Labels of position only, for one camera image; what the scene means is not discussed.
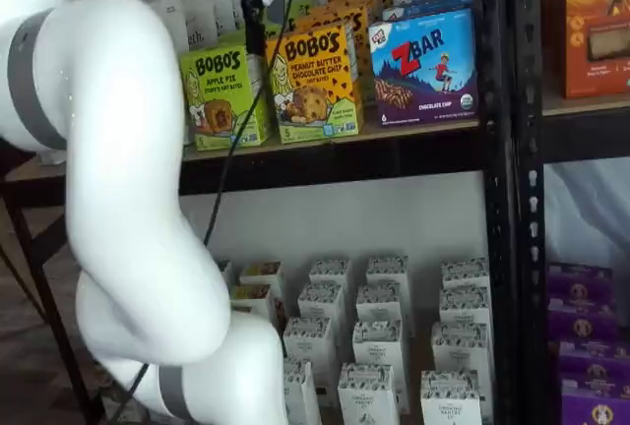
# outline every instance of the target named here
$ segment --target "purple box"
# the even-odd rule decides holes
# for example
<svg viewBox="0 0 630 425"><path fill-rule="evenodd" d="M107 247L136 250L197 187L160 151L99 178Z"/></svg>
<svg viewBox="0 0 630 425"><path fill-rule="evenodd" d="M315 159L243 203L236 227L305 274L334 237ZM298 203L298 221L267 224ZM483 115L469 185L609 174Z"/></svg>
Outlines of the purple box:
<svg viewBox="0 0 630 425"><path fill-rule="evenodd" d="M561 341L558 370L595 379L630 380L630 344Z"/></svg>
<svg viewBox="0 0 630 425"><path fill-rule="evenodd" d="M630 383L563 377L562 425L630 424Z"/></svg>
<svg viewBox="0 0 630 425"><path fill-rule="evenodd" d="M616 341L618 329L614 307L552 297L547 307L547 333L549 339Z"/></svg>
<svg viewBox="0 0 630 425"><path fill-rule="evenodd" d="M550 297L612 304L612 278L612 270L609 268L549 263L547 293Z"/></svg>

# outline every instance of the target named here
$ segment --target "bobo's logo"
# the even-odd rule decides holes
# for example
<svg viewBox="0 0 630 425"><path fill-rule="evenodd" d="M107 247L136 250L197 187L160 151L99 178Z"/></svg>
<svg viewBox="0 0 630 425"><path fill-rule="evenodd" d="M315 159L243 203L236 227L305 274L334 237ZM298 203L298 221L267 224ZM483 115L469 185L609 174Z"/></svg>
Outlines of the bobo's logo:
<svg viewBox="0 0 630 425"><path fill-rule="evenodd" d="M610 425L613 419L614 413L607 405L598 405L593 409L593 420L598 425Z"/></svg>
<svg viewBox="0 0 630 425"><path fill-rule="evenodd" d="M394 61L401 62L401 74L406 76L422 67L420 57L440 46L444 46L444 39L442 39L442 31L436 29L418 41L408 41L394 48L392 58Z"/></svg>
<svg viewBox="0 0 630 425"><path fill-rule="evenodd" d="M297 56L308 56L312 58L317 56L320 51L337 52L340 48L340 34L329 31L321 36L312 36L308 39L299 39L297 41L289 41L284 46L286 59L293 61Z"/></svg>

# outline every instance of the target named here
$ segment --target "cookie image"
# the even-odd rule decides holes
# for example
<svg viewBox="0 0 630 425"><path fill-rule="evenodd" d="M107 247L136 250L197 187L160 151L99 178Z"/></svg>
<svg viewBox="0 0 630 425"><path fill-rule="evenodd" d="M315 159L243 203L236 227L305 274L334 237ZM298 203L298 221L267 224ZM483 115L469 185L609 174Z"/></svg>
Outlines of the cookie image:
<svg viewBox="0 0 630 425"><path fill-rule="evenodd" d="M587 338L593 333L593 326L588 320L579 319L573 324L573 332L580 338Z"/></svg>
<svg viewBox="0 0 630 425"><path fill-rule="evenodd" d="M295 91L293 103L298 109L299 116L305 123L315 120L326 120L328 115L328 100L326 91L314 86L305 86Z"/></svg>
<svg viewBox="0 0 630 425"><path fill-rule="evenodd" d="M214 134L232 129L232 105L227 100L211 100L204 105L206 120Z"/></svg>

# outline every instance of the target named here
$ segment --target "cardboard box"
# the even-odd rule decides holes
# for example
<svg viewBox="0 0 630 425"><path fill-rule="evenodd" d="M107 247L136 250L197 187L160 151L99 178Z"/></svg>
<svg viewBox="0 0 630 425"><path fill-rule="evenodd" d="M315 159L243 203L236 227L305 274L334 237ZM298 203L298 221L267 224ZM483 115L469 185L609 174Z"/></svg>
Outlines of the cardboard box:
<svg viewBox="0 0 630 425"><path fill-rule="evenodd" d="M549 263L547 292L553 297L611 304L613 270L568 263Z"/></svg>
<svg viewBox="0 0 630 425"><path fill-rule="evenodd" d="M390 281L361 285L356 294L356 315L360 322L388 320L402 322L401 286L397 282Z"/></svg>
<svg viewBox="0 0 630 425"><path fill-rule="evenodd" d="M561 378L562 425L630 423L630 384Z"/></svg>
<svg viewBox="0 0 630 425"><path fill-rule="evenodd" d="M424 423L481 425L476 373L423 371L420 399Z"/></svg>
<svg viewBox="0 0 630 425"><path fill-rule="evenodd" d="M433 358L437 371L476 371L484 423L494 423L494 385L487 325L448 323L433 325Z"/></svg>
<svg viewBox="0 0 630 425"><path fill-rule="evenodd" d="M372 258L367 263L367 283L374 284L382 281L397 282L401 288L401 308L403 309L403 322L405 330L415 336L415 314L411 302L411 280L407 267L408 256L394 256L384 258Z"/></svg>
<svg viewBox="0 0 630 425"><path fill-rule="evenodd" d="M345 425L399 425L392 366L344 364L339 399Z"/></svg>
<svg viewBox="0 0 630 425"><path fill-rule="evenodd" d="M229 298L232 308L250 308L252 314L260 315L278 328L276 308L269 285L236 285L232 287Z"/></svg>
<svg viewBox="0 0 630 425"><path fill-rule="evenodd" d="M352 336L357 363L390 365L394 372L396 403L402 414L410 413L409 344L403 325L394 322L358 322Z"/></svg>
<svg viewBox="0 0 630 425"><path fill-rule="evenodd" d="M322 425L310 361L284 361L284 405L288 425Z"/></svg>
<svg viewBox="0 0 630 425"><path fill-rule="evenodd" d="M319 404L336 406L341 363L337 357L331 319L290 318L283 340L289 358L310 361Z"/></svg>
<svg viewBox="0 0 630 425"><path fill-rule="evenodd" d="M346 321L348 325L353 325L356 319L354 311L354 301L356 288L352 277L352 262L350 260L318 260L313 263L308 278L311 282L322 280L336 282L344 290L346 299Z"/></svg>
<svg viewBox="0 0 630 425"><path fill-rule="evenodd" d="M614 306L588 300L550 297L547 307L547 336L550 339L593 339L617 341L619 330Z"/></svg>
<svg viewBox="0 0 630 425"><path fill-rule="evenodd" d="M267 40L269 62L276 43ZM284 144L356 135L363 125L350 23L287 34L271 81Z"/></svg>
<svg viewBox="0 0 630 425"><path fill-rule="evenodd" d="M297 306L300 316L305 319L330 318L339 357L342 361L351 358L351 331L347 323L347 304L341 285L330 280L308 282L297 298Z"/></svg>
<svg viewBox="0 0 630 425"><path fill-rule="evenodd" d="M224 150L240 128L262 85L260 57L244 44L193 51L182 56L181 71L188 113L198 151ZM271 111L265 97L258 100L239 145L257 147L271 132Z"/></svg>
<svg viewBox="0 0 630 425"><path fill-rule="evenodd" d="M602 341L561 341L558 370L594 379L630 380L630 345Z"/></svg>
<svg viewBox="0 0 630 425"><path fill-rule="evenodd" d="M383 125L473 118L478 103L470 9L370 27Z"/></svg>
<svg viewBox="0 0 630 425"><path fill-rule="evenodd" d="M283 264L280 261L254 263L241 273L240 283L244 285L267 284L270 286L274 307L276 308L276 318L278 319L280 331L282 331L286 325Z"/></svg>

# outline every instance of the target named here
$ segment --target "bobo's peanut butter chocolate chip box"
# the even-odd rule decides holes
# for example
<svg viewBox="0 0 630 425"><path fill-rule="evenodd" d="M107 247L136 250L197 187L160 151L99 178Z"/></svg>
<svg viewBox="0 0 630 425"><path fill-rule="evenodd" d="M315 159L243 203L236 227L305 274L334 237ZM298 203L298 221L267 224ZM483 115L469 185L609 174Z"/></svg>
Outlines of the bobo's peanut butter chocolate chip box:
<svg viewBox="0 0 630 425"><path fill-rule="evenodd" d="M383 125L472 118L477 107L470 9L370 27Z"/></svg>
<svg viewBox="0 0 630 425"><path fill-rule="evenodd" d="M269 61L277 42L267 40ZM284 144L358 134L363 103L349 23L287 35L271 81Z"/></svg>

